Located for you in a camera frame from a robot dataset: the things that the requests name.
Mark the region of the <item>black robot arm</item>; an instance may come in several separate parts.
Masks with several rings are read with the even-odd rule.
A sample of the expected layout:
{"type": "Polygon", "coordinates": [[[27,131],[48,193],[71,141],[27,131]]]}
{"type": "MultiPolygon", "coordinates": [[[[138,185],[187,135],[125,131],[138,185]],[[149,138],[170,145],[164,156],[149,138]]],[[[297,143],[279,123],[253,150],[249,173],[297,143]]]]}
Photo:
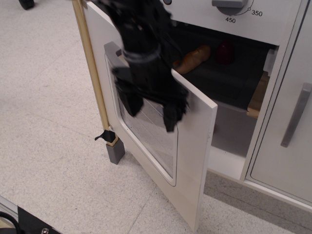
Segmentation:
{"type": "Polygon", "coordinates": [[[171,39],[171,14],[158,0],[96,0],[123,43],[127,68],[114,67],[116,88],[128,114],[136,116],[148,99],[163,106],[167,132],[186,112],[188,91],[173,77],[174,60],[182,53],[171,39]]]}

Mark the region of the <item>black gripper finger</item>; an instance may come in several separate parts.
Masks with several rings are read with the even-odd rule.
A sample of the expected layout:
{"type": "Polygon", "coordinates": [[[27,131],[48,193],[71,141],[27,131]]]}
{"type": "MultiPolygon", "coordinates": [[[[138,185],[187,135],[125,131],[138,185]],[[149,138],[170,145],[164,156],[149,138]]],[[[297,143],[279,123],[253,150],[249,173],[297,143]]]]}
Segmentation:
{"type": "Polygon", "coordinates": [[[117,91],[128,114],[135,117],[143,106],[143,98],[133,88],[127,86],[117,85],[117,91]]]}
{"type": "Polygon", "coordinates": [[[163,120],[167,132],[173,132],[176,124],[182,120],[189,107],[188,102],[167,103],[163,107],[163,120]]]}

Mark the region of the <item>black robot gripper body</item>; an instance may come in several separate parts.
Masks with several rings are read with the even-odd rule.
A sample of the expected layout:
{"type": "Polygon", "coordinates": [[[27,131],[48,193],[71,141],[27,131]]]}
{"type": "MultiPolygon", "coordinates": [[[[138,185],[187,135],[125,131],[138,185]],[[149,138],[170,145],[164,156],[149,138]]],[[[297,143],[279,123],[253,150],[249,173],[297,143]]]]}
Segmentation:
{"type": "Polygon", "coordinates": [[[174,78],[171,67],[161,57],[159,48],[148,52],[123,49],[127,67],[115,66],[112,71],[117,77],[116,86],[133,88],[143,99],[165,105],[184,103],[188,91],[174,78]]]}

